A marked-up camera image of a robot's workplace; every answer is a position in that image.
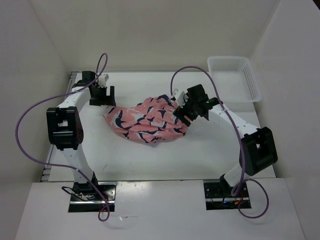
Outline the pink shark print shorts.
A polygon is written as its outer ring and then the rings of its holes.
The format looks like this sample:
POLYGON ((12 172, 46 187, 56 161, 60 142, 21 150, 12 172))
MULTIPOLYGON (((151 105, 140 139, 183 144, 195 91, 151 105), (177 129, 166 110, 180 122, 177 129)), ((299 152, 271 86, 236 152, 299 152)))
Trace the pink shark print shorts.
POLYGON ((106 107, 103 115, 113 132, 121 138, 155 144, 185 136, 188 127, 173 112, 178 104, 166 94, 149 97, 134 107, 106 107))

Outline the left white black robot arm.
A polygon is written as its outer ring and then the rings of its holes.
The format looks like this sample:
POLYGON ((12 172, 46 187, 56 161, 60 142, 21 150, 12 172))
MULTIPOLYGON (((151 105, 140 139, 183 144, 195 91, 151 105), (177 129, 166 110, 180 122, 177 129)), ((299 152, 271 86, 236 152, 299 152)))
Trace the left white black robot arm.
POLYGON ((115 87, 110 86, 109 75, 97 76, 93 71, 83 71, 82 79, 72 85, 70 94, 57 107, 46 111, 49 142, 59 150, 71 166, 74 178, 73 191, 94 200, 100 194, 100 187, 94 171, 89 167, 82 142, 84 130, 80 111, 86 103, 91 106, 115 106, 115 87))

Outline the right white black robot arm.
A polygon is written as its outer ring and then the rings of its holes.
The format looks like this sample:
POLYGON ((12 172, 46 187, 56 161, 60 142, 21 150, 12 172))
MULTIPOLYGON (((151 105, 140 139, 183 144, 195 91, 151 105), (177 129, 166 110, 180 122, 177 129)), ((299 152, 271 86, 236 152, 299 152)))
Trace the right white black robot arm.
POLYGON ((209 98, 201 84, 188 88, 186 92, 175 89, 172 100, 177 103, 174 116, 187 126, 197 117, 203 117, 238 140, 238 163, 220 177, 219 191, 223 196, 235 197, 242 183, 278 161, 272 131, 248 123, 217 97, 209 98))

